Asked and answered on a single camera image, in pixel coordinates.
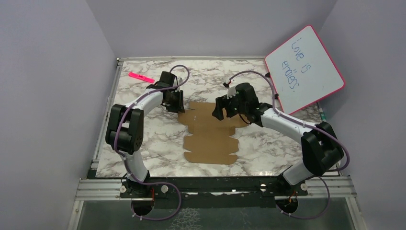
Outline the brown cardboard box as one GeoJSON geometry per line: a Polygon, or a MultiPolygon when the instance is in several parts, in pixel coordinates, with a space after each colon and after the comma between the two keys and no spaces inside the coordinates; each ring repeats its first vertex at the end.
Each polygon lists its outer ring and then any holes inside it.
{"type": "Polygon", "coordinates": [[[189,109],[178,114],[178,121],[190,133],[183,141],[189,162],[230,165],[238,159],[238,140],[232,136],[247,124],[238,116],[220,121],[212,116],[214,109],[214,103],[189,102],[189,109]]]}

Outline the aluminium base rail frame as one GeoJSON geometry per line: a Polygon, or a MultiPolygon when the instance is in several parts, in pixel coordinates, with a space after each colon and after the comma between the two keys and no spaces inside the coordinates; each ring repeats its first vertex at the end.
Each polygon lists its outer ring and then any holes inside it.
{"type": "MultiPolygon", "coordinates": [[[[302,160],[302,148],[288,136],[236,115],[247,124],[232,136],[238,140],[238,159],[230,165],[192,163],[183,147],[188,127],[178,121],[179,113],[164,106],[144,118],[140,153],[151,186],[139,190],[126,179],[121,157],[106,143],[111,108],[139,97],[151,83],[128,76],[138,73],[155,82],[163,71],[187,80],[183,90],[184,109],[189,102],[215,103],[230,87],[253,86],[261,103],[284,113],[273,98],[268,71],[262,60],[129,60],[120,67],[112,98],[99,137],[99,150],[113,159],[113,166],[98,164],[100,179],[79,182],[72,230],[162,230],[244,228],[346,230],[357,229],[353,217],[336,207],[336,200],[353,202],[356,192],[348,176],[339,176],[336,164],[322,176],[312,176],[292,187],[278,186],[278,176],[302,160]]],[[[319,110],[307,106],[295,119],[320,124],[319,110]]]]}

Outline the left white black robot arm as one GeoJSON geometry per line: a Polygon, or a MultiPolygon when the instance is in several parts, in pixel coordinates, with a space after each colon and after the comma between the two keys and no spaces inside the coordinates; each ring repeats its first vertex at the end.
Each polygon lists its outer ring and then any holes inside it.
{"type": "Polygon", "coordinates": [[[183,91],[180,87],[186,82],[164,71],[159,81],[148,85],[139,97],[127,104],[114,104],[111,108],[105,141],[121,157],[126,179],[133,184],[133,192],[140,197],[148,195],[152,185],[146,181],[149,171],[140,153],[144,139],[144,118],[159,106],[164,106],[171,113],[183,113],[183,91]]]}

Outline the green capped marker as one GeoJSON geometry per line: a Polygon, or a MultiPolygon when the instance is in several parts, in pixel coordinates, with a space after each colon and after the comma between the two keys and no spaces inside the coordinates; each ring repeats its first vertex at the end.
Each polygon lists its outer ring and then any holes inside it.
{"type": "Polygon", "coordinates": [[[322,121],[326,121],[326,116],[322,108],[319,108],[319,114],[322,121]]]}

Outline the pink highlighter marker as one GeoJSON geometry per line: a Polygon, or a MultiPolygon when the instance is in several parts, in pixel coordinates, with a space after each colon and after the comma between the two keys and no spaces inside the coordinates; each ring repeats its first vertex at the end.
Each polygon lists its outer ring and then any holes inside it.
{"type": "Polygon", "coordinates": [[[128,73],[128,76],[131,77],[131,78],[140,80],[140,81],[151,83],[151,84],[155,83],[155,80],[153,78],[149,78],[147,76],[144,76],[144,75],[141,75],[141,74],[138,74],[138,73],[134,73],[132,71],[128,73]]]}

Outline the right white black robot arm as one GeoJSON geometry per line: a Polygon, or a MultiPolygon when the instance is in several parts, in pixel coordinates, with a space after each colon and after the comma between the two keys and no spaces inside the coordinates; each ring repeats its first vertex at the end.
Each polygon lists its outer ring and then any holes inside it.
{"type": "Polygon", "coordinates": [[[233,86],[226,95],[217,97],[212,115],[218,120],[244,115],[249,124],[278,131],[301,145],[302,160],[278,176],[276,188],[282,195],[288,195],[307,178],[322,176],[344,156],[329,123],[306,123],[261,103],[249,83],[233,86]]]}

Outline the pink framed whiteboard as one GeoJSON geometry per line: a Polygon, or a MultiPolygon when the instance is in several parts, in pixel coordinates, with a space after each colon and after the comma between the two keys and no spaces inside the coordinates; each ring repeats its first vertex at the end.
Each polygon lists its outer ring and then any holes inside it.
{"type": "Polygon", "coordinates": [[[305,26],[265,57],[281,110],[293,114],[346,85],[312,25],[305,26]]]}

